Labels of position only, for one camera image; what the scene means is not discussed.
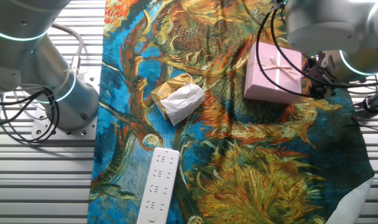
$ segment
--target white ribbon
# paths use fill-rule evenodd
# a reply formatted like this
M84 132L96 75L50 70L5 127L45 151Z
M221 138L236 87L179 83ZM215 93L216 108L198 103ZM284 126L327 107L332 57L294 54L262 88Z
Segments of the white ribbon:
M264 65L264 64L261 64L261 65L264 66L263 67L264 70L276 69L276 84L279 85L280 71L283 71L283 73L286 74L286 76L291 78L293 81L298 80L298 73L294 72L292 70L291 66L289 66L289 65L281 66L280 65L280 52L277 52L277 60L274 56L271 56L271 58L269 60L272 62L271 65Z

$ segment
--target white cloth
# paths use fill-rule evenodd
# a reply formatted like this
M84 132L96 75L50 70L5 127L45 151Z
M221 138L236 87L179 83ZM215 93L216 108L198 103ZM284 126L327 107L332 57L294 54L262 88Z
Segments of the white cloth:
M326 224L355 224L362 210L373 178L345 195L333 211Z

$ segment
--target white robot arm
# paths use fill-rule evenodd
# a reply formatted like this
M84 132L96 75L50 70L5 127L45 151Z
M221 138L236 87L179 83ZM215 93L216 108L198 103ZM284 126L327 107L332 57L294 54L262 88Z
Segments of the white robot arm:
M378 0L288 0L285 12L289 46L323 51L325 75L350 82L378 74ZM363 107L378 108L378 93Z
M15 90L23 83L59 90L55 99L63 114L58 127L65 130L88 124L96 116L99 101L96 90L77 76L79 57L74 57L72 68L47 35L69 2L0 0L0 92ZM50 112L45 96L38 101Z

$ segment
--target white power strip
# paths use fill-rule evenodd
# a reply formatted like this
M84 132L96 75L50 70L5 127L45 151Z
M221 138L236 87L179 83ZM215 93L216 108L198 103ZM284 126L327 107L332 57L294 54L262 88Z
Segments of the white power strip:
M159 147L154 149L137 224L167 222L178 162L178 151Z

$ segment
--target metal grating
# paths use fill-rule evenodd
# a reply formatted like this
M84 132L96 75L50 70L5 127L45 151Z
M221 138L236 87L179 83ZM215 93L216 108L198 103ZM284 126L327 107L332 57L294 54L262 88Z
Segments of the metal grating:
M101 71L104 6L105 1L75 0L56 20L83 36L81 78L93 86L98 86ZM78 42L59 30L49 34L70 61ZM353 98L355 103L362 99ZM12 95L6 100L14 101ZM11 106L7 112L12 115L18 109ZM29 109L35 114L34 107ZM378 115L361 122L378 127ZM30 137L33 119L23 114L14 125ZM378 224L378 131L361 129L376 177L357 223ZM94 144L53 140L29 147L0 129L0 223L86 223Z

